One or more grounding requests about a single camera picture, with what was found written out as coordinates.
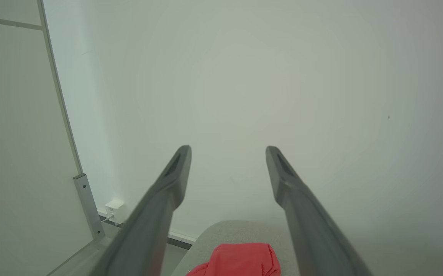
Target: floor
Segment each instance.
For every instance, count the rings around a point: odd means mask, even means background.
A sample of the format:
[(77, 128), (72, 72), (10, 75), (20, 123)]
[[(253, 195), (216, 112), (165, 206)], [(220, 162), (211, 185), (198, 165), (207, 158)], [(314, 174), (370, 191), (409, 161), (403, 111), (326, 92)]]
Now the floor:
[[(107, 223), (103, 223), (102, 227), (104, 227), (104, 233), (106, 236), (110, 238), (114, 238), (121, 229)], [(179, 264), (187, 251), (188, 250), (183, 248), (167, 244), (160, 276), (171, 276), (174, 269), (176, 269), (177, 264)]]

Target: gray cushion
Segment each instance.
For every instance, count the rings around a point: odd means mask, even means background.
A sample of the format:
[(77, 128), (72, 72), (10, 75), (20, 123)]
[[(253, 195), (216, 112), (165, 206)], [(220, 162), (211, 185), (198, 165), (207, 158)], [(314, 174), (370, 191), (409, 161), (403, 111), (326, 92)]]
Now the gray cushion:
[(197, 238), (172, 276), (186, 276), (194, 267), (208, 262), (215, 247), (221, 243), (269, 243), (281, 265), (281, 275), (299, 275), (293, 244), (287, 232), (265, 224), (227, 220), (213, 224)]

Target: white cable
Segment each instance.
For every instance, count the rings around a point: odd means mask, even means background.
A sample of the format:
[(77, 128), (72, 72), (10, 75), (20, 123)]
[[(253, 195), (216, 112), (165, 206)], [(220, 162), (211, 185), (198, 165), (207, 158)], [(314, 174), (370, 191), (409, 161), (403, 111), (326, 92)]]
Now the white cable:
[(112, 218), (114, 218), (114, 215), (110, 215), (110, 216), (107, 217), (105, 220), (101, 220), (101, 222), (105, 222), (106, 220), (110, 220), (110, 219), (112, 219)]

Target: power outlet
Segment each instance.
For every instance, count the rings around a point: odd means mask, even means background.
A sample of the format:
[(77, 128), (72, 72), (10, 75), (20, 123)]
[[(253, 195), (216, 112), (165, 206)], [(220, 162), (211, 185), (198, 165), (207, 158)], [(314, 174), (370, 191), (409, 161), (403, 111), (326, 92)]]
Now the power outlet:
[(113, 218), (109, 219), (111, 222), (115, 223), (123, 223), (125, 222), (125, 204), (118, 199), (113, 199), (109, 203), (106, 204), (106, 213), (107, 216), (110, 217), (114, 215)]

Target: red bag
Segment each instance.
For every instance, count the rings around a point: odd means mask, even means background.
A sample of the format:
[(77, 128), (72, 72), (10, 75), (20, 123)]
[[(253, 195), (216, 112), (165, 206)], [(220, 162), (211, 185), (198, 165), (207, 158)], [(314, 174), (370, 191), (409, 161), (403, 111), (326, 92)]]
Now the red bag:
[(281, 267), (267, 243), (221, 244), (210, 261), (195, 267), (186, 276), (280, 276)]

